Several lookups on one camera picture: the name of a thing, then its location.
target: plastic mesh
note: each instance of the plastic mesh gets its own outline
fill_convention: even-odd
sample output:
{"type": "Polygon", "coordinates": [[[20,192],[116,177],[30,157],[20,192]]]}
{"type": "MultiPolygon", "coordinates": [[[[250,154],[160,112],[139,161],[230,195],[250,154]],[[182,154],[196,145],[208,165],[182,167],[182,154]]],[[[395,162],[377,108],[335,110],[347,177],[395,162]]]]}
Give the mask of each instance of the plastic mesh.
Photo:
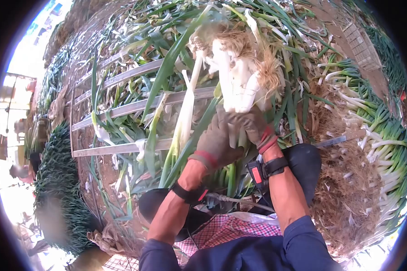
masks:
{"type": "Polygon", "coordinates": [[[367,71],[381,68],[380,58],[364,30],[360,32],[356,25],[351,22],[342,31],[354,53],[356,62],[361,68],[367,71]]]}

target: work glove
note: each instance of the work glove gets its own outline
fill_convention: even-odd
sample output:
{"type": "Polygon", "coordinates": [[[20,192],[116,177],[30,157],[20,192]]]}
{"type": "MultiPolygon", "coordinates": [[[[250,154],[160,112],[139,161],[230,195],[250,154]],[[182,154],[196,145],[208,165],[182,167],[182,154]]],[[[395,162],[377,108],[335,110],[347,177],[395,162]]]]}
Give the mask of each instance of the work glove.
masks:
{"type": "Polygon", "coordinates": [[[207,130],[199,138],[196,151],[188,158],[201,161],[207,173],[232,164],[244,154],[243,147],[233,149],[229,146],[227,113],[223,106],[217,106],[216,111],[207,130]]]}
{"type": "Polygon", "coordinates": [[[257,106],[253,106],[249,113],[227,113],[227,122],[235,126],[243,126],[250,142],[256,145],[263,154],[277,141],[277,136],[264,119],[264,115],[257,106]]]}

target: cable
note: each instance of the cable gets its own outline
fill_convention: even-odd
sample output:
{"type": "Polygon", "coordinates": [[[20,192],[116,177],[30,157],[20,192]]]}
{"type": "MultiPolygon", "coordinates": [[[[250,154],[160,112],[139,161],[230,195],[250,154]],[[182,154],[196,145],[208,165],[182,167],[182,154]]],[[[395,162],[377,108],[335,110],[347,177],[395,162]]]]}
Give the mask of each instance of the cable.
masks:
{"type": "Polygon", "coordinates": [[[268,207],[273,206],[273,204],[268,203],[268,201],[267,201],[267,199],[264,197],[264,193],[262,193],[261,189],[259,189],[259,188],[257,188],[257,189],[258,189],[259,193],[261,193],[262,198],[264,199],[265,203],[267,203],[267,206],[268,206],[268,207]]]}
{"type": "Polygon", "coordinates": [[[229,201],[229,202],[233,202],[233,203],[249,204],[249,205],[253,205],[255,207],[258,207],[258,208],[261,208],[261,209],[264,209],[264,210],[275,213],[275,211],[271,207],[268,207],[268,206],[265,206],[265,205],[262,205],[262,204],[259,204],[259,203],[252,203],[250,201],[243,200],[243,199],[234,199],[234,198],[227,197],[225,195],[219,195],[217,193],[207,193],[206,197],[215,198],[215,199],[218,199],[219,201],[229,201]]]}
{"type": "Polygon", "coordinates": [[[186,227],[186,228],[187,228],[188,236],[190,236],[191,241],[193,241],[193,244],[196,246],[197,250],[199,250],[199,247],[197,246],[196,242],[194,241],[193,236],[190,234],[190,231],[189,231],[189,229],[188,229],[188,221],[187,221],[187,227],[186,227]]]}

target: knife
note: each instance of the knife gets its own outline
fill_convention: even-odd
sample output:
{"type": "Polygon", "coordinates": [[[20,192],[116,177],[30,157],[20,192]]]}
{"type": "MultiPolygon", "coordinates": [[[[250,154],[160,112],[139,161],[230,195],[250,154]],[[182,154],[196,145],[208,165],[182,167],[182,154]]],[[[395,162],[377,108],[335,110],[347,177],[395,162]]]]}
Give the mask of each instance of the knife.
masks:
{"type": "Polygon", "coordinates": [[[336,143],[341,143],[341,142],[344,142],[344,141],[347,141],[347,140],[350,140],[350,139],[363,137],[365,135],[366,135],[366,130],[365,129],[360,129],[359,131],[346,133],[341,137],[332,138],[332,139],[329,139],[329,140],[324,140],[324,141],[321,141],[319,143],[315,143],[313,145],[315,147],[317,147],[317,148],[320,148],[320,147],[333,145],[333,144],[336,144],[336,143]]]}

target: wrist strap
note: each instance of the wrist strap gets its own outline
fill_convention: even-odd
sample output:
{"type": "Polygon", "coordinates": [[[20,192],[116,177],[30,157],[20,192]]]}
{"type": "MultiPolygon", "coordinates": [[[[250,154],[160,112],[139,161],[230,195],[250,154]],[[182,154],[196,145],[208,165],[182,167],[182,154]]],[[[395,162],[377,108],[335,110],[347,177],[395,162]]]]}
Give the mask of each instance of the wrist strap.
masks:
{"type": "Polygon", "coordinates": [[[270,177],[282,173],[285,166],[288,166],[288,161],[285,159],[285,157],[279,157],[265,163],[264,170],[267,176],[270,177]]]}
{"type": "Polygon", "coordinates": [[[172,190],[178,197],[185,200],[185,203],[191,205],[197,205],[205,197],[208,189],[202,184],[199,188],[187,191],[182,188],[178,182],[175,182],[174,185],[169,189],[172,190]]]}

